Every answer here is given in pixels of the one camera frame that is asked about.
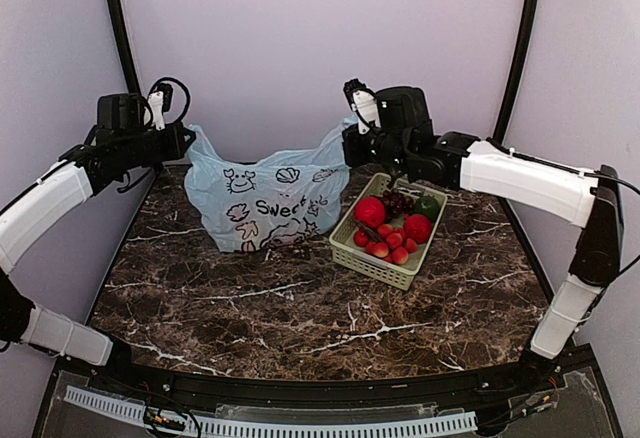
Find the bunch of small peaches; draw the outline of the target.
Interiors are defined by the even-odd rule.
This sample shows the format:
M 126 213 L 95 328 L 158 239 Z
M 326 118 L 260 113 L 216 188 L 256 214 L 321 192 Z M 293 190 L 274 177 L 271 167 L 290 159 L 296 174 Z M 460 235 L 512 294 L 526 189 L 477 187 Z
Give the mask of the bunch of small peaches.
M 395 265 L 405 265 L 418 251 L 418 244 L 401 227 L 384 223 L 375 230 L 359 228 L 352 235 L 353 243 L 365 254 Z

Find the dark purple grape bunch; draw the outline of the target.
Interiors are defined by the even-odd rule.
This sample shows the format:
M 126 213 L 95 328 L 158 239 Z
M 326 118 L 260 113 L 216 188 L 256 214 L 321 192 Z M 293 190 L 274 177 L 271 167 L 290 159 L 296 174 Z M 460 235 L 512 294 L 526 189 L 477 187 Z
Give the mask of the dark purple grape bunch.
M 386 190 L 380 201 L 383 203 L 388 221 L 405 215 L 413 210 L 414 198 L 397 190 Z

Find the pale green perforated basket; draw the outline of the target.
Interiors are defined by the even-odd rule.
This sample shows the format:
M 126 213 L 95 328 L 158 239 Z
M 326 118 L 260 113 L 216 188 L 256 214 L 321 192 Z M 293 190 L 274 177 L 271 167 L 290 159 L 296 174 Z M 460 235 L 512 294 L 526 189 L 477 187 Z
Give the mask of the pale green perforated basket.
M 329 237 L 333 260 L 401 290 L 420 271 L 444 214 L 444 193 L 377 173 Z

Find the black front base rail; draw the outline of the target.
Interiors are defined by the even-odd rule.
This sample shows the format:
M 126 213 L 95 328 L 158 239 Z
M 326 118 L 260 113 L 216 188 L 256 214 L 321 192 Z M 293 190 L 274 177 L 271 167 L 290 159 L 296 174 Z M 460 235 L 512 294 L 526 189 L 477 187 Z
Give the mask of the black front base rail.
M 517 364 L 426 377 L 293 382 L 174 372 L 125 360 L 117 370 L 59 360 L 40 407 L 38 437 L 177 437 L 66 403 L 66 388 L 139 400 L 152 425 L 185 412 L 223 419 L 286 423 L 369 423 L 476 414 L 478 429 L 449 437 L 618 437 L 622 430 L 589 346 L 563 353 L 547 380 L 521 390 Z

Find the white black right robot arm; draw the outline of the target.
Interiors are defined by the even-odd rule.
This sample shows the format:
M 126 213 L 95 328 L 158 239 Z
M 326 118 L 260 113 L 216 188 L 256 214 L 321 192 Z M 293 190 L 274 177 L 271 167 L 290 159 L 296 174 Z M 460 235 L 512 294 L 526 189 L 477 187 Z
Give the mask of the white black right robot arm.
M 342 139 L 351 168 L 378 163 L 392 177 L 494 195 L 580 228 L 567 276 L 510 371 L 511 384 L 521 392 L 544 383 L 580 324 L 627 270 L 621 264 L 624 182 L 616 170 L 562 165 L 460 132 L 435 136 L 425 126 L 361 132 L 351 125 Z

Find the black left corner frame post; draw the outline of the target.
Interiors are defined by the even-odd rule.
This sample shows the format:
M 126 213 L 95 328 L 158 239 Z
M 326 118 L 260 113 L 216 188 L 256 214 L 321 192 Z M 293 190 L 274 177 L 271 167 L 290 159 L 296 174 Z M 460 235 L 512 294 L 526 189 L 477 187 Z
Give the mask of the black left corner frame post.
M 129 93 L 140 93 L 141 86 L 134 63 L 122 0 L 106 0 L 112 34 L 120 67 Z

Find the black corner frame post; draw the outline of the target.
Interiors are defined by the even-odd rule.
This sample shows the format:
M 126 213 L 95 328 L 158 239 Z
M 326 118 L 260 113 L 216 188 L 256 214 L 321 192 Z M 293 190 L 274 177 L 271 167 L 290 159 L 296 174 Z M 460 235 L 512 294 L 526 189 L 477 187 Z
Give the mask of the black corner frame post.
M 140 93 L 141 86 L 134 63 L 122 0 L 106 0 L 112 34 L 120 67 L 129 93 Z
M 503 143 L 513 115 L 533 33 L 538 0 L 523 0 L 518 32 L 492 138 Z

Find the large red fruit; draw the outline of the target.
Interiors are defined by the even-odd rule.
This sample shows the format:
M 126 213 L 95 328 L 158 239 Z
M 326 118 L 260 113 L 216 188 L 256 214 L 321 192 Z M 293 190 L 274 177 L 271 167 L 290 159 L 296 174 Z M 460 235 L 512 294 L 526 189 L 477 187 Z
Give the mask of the large red fruit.
M 403 228 L 407 238 L 411 238 L 418 245 L 421 245 L 428 242 L 433 224 L 422 214 L 412 214 L 405 217 Z
M 386 207 L 379 198 L 367 196 L 356 203 L 354 217 L 360 224 L 378 228 L 386 222 Z

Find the black right corner frame post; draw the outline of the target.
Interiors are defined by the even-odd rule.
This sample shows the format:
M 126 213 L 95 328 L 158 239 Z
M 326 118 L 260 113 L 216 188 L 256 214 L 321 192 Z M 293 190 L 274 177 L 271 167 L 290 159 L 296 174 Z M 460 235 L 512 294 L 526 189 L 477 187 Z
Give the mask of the black right corner frame post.
M 492 138 L 503 143 L 513 115 L 533 33 L 538 0 L 523 0 L 518 32 Z

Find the large red fruit right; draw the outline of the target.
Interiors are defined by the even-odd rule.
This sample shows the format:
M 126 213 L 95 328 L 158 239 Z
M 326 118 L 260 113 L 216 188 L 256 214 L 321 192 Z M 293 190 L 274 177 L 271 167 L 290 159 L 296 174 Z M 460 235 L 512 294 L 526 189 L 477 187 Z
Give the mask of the large red fruit right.
M 407 238 L 411 238 L 418 245 L 421 245 L 428 242 L 433 224 L 422 214 L 412 214 L 405 217 L 403 228 Z

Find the light blue printed plastic bag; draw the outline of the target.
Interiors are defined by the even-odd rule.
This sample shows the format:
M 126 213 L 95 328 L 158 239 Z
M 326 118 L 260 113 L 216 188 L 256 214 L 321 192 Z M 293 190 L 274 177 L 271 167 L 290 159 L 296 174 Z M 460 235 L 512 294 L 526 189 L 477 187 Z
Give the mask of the light blue printed plastic bag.
M 254 164 L 222 159 L 201 127 L 187 151 L 186 195 L 221 252 L 255 252 L 288 246 L 333 228 L 340 195 L 350 179 L 342 132 L 344 119 L 311 149 L 284 150 Z

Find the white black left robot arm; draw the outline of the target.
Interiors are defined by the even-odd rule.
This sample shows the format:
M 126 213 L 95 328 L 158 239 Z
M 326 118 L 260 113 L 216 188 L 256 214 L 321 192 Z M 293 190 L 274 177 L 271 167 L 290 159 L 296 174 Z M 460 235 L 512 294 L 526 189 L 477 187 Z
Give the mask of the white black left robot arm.
M 80 144 L 1 210 L 1 342 L 23 344 L 102 367 L 120 394 L 141 385 L 140 370 L 113 355 L 114 341 L 23 295 L 10 275 L 38 241 L 63 218 L 137 168 L 158 168 L 185 157 L 196 133 L 174 122 L 157 130 Z

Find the large red fruit left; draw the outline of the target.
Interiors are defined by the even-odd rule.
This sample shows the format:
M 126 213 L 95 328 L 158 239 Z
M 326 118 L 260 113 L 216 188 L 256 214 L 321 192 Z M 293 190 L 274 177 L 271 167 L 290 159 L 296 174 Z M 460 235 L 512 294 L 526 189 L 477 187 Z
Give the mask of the large red fruit left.
M 356 203 L 354 217 L 360 224 L 378 228 L 386 222 L 386 207 L 379 198 L 367 196 Z

